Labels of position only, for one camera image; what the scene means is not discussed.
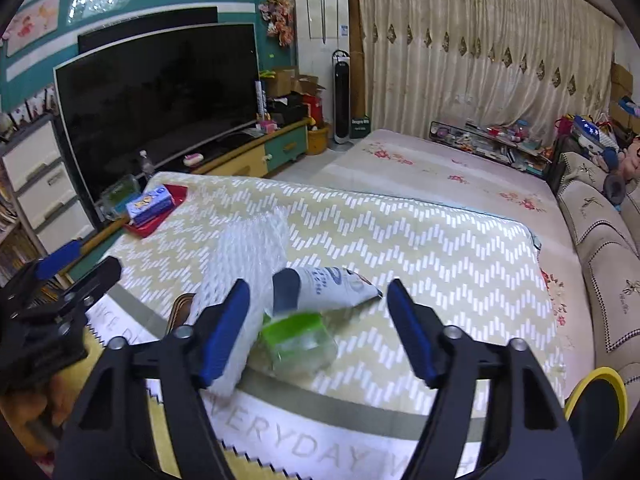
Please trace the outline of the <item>person left hand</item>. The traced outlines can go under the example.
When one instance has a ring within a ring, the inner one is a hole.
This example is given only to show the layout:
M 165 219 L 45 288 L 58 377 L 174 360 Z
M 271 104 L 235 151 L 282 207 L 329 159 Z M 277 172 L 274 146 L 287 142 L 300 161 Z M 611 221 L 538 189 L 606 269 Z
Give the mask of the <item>person left hand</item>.
M 2 396 L 1 413 L 25 451 L 32 457 L 40 458 L 51 452 L 52 448 L 36 437 L 27 424 L 37 420 L 50 408 L 52 426 L 60 428 L 70 416 L 77 396 L 78 390 L 62 374 L 56 374 L 40 389 Z

